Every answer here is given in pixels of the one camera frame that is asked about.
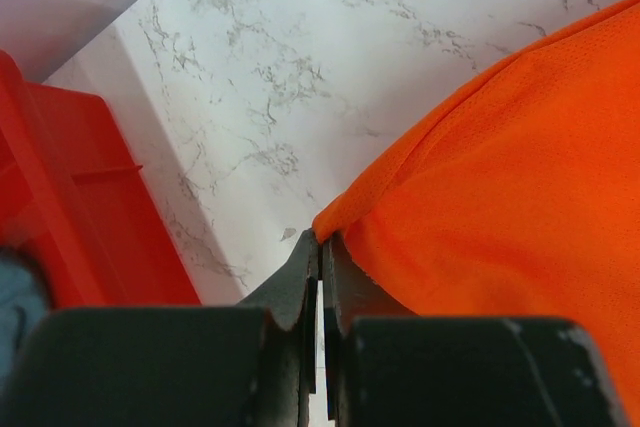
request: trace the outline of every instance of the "blue cloth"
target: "blue cloth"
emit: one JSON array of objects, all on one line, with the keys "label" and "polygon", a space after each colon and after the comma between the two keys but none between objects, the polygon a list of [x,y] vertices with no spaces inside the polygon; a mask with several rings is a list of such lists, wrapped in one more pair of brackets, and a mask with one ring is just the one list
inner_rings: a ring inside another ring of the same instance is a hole
[{"label": "blue cloth", "polygon": [[46,316],[49,299],[32,266],[0,251],[0,392],[27,335]]}]

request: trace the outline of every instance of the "orange mesh shirt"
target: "orange mesh shirt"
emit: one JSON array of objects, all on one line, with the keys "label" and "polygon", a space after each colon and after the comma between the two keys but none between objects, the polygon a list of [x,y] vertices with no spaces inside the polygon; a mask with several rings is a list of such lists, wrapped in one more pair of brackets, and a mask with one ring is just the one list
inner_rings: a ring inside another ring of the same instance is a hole
[{"label": "orange mesh shirt", "polygon": [[640,0],[499,62],[313,224],[424,315],[556,315],[640,425]]}]

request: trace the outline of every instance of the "marble surface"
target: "marble surface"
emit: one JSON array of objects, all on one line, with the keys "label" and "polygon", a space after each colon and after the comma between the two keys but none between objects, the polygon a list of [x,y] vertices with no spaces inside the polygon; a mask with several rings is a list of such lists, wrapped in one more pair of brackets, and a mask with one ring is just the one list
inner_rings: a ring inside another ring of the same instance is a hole
[{"label": "marble surface", "polygon": [[201,298],[229,303],[458,86],[615,1],[139,0],[48,83],[107,99]]}]

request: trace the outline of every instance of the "red plastic container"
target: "red plastic container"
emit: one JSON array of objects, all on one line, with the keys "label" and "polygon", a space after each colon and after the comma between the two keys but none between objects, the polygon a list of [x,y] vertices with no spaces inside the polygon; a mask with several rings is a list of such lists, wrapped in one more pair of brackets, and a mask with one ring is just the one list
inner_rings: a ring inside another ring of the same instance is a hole
[{"label": "red plastic container", "polygon": [[0,134],[0,242],[57,307],[199,303],[100,97],[25,82],[0,51]]}]

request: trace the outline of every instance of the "orange fabric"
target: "orange fabric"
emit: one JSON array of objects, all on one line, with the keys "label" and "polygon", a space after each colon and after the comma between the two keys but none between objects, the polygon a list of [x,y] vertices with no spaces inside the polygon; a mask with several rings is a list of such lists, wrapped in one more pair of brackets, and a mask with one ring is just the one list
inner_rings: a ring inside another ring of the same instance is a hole
[{"label": "orange fabric", "polygon": [[460,88],[315,219],[426,315],[559,315],[640,425],[640,0]]}]

